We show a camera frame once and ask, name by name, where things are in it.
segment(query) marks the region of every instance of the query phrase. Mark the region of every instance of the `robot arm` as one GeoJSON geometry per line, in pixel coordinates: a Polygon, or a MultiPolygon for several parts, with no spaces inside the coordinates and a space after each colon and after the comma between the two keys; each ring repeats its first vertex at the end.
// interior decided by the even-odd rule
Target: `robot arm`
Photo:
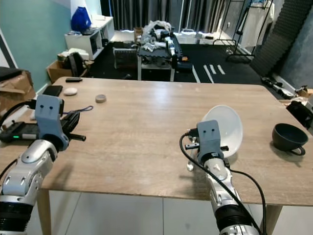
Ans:
{"type": "MultiPolygon", "coordinates": [[[[210,171],[240,200],[232,184],[232,174],[225,166],[222,150],[227,150],[228,147],[221,147],[217,121],[199,122],[196,129],[189,131],[189,136],[193,139],[197,138],[198,142],[186,145],[185,149],[198,149],[195,161],[210,171]]],[[[207,174],[207,178],[211,186],[211,204],[220,235],[258,235],[258,230],[252,225],[252,217],[238,205],[217,180],[210,174],[207,174]]]]}
{"type": "Polygon", "coordinates": [[[60,122],[63,105],[64,102],[55,96],[40,95],[37,98],[35,117],[40,139],[18,157],[17,164],[4,178],[0,194],[1,235],[26,235],[38,190],[51,171],[57,153],[68,147],[69,131],[75,128],[79,117],[67,125],[70,129],[65,127],[68,133],[64,134],[60,122]]]}

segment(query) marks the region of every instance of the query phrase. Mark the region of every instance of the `blue bag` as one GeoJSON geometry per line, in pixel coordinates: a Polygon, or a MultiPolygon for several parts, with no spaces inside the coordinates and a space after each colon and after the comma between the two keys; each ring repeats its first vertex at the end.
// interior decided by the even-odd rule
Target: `blue bag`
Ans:
{"type": "Polygon", "coordinates": [[[86,8],[79,6],[72,16],[72,20],[70,21],[72,30],[84,32],[90,27],[90,25],[91,21],[86,8]]]}

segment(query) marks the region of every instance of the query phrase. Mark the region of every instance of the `white cloth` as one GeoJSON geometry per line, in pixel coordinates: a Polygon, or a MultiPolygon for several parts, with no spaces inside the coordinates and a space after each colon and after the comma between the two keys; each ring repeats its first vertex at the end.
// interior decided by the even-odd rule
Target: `white cloth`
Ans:
{"type": "Polygon", "coordinates": [[[243,36],[241,39],[242,47],[255,47],[256,45],[262,44],[266,28],[274,19],[275,4],[273,3],[269,9],[270,3],[271,1],[268,1],[265,8],[262,8],[262,3],[251,4],[252,7],[249,8],[243,28],[243,36]],[[267,13],[268,17],[262,28],[267,13]]]}

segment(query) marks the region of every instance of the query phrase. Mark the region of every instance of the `white tile floor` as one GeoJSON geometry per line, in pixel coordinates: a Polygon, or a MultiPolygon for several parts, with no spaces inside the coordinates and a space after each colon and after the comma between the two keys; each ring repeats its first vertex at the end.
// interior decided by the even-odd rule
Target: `white tile floor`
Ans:
{"type": "MultiPolygon", "coordinates": [[[[210,202],[50,191],[53,235],[218,235],[210,202]]],[[[260,223],[262,207],[248,205],[260,223]]],[[[283,207],[274,235],[312,234],[313,208],[283,207]]],[[[37,207],[27,232],[41,235],[37,207]]]]}

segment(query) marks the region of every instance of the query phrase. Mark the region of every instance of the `black cup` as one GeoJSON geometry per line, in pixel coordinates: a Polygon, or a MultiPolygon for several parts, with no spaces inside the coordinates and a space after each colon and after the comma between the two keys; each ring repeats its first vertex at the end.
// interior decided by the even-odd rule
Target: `black cup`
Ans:
{"type": "Polygon", "coordinates": [[[308,136],[299,128],[285,124],[277,124],[272,132],[274,146],[282,151],[289,151],[295,155],[305,155],[305,149],[302,147],[308,142],[308,136]],[[300,149],[301,153],[294,152],[295,149],[300,149]]]}

